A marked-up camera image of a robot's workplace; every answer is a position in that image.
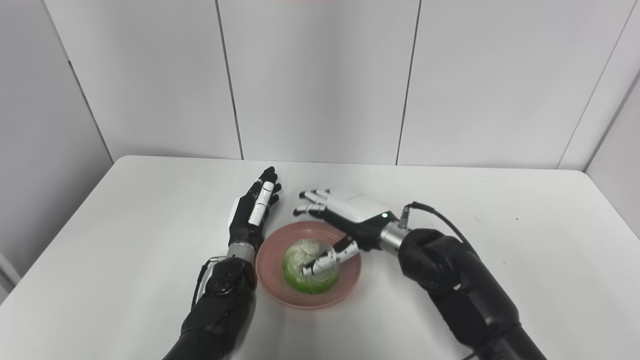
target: pink bowl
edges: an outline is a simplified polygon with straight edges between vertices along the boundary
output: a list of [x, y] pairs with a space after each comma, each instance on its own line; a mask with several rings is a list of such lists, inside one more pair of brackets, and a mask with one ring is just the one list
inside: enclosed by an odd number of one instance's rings
[[317, 239], [327, 245], [337, 243], [344, 233], [318, 221], [301, 221], [283, 226], [264, 241], [255, 260], [258, 280], [264, 290], [277, 301], [296, 309], [322, 309], [338, 303], [351, 293], [358, 282], [362, 259], [356, 255], [340, 265], [340, 279], [322, 294], [305, 294], [294, 290], [284, 278], [282, 257], [299, 239]]

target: robotic hand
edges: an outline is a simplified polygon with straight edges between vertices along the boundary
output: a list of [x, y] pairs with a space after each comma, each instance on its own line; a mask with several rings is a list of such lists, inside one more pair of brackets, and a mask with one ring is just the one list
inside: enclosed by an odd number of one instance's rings
[[360, 250], [386, 250], [397, 254], [402, 240], [409, 233], [388, 207], [361, 193], [311, 190], [301, 192], [300, 198], [312, 204], [298, 206], [293, 211], [294, 216], [309, 214], [347, 234], [327, 252], [305, 265], [302, 268], [305, 276], [327, 271]]
[[[267, 168], [237, 203], [229, 226], [226, 256], [215, 256], [202, 266], [191, 306], [182, 323], [180, 338], [164, 360], [221, 360], [242, 338], [255, 307], [253, 262], [264, 241], [262, 230], [269, 208], [278, 201], [282, 186]], [[200, 300], [200, 283], [211, 263], [211, 276]]]
[[[302, 268], [303, 275], [325, 271], [360, 249], [385, 250], [398, 257], [403, 275], [425, 289], [456, 339], [480, 360], [546, 360], [520, 324], [518, 309], [458, 229], [430, 206], [413, 202], [398, 219], [389, 209], [359, 193], [311, 190], [300, 193], [312, 204], [294, 215], [324, 219], [347, 236]], [[443, 220], [460, 238], [435, 229], [407, 228], [410, 209]]]

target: cabbage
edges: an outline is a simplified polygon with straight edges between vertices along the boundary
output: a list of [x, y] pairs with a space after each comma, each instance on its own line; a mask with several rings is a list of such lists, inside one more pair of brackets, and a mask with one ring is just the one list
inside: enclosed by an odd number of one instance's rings
[[307, 294], [320, 294], [329, 290], [340, 277], [340, 270], [332, 268], [322, 274], [302, 276], [302, 266], [329, 249], [329, 246], [315, 239], [300, 239], [293, 243], [282, 257], [284, 278], [292, 288]]

